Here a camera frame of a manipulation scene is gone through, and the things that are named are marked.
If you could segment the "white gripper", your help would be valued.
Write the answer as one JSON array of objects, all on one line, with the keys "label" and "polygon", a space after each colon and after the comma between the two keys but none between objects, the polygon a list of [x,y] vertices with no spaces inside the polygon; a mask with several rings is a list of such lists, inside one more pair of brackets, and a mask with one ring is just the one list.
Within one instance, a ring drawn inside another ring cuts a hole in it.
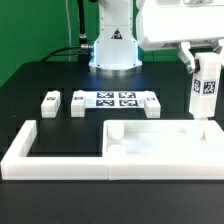
[{"label": "white gripper", "polygon": [[224,58],[224,0],[137,0],[136,5],[137,41],[144,51],[179,43],[177,55],[189,74],[196,68],[191,45],[214,40],[213,51]]}]

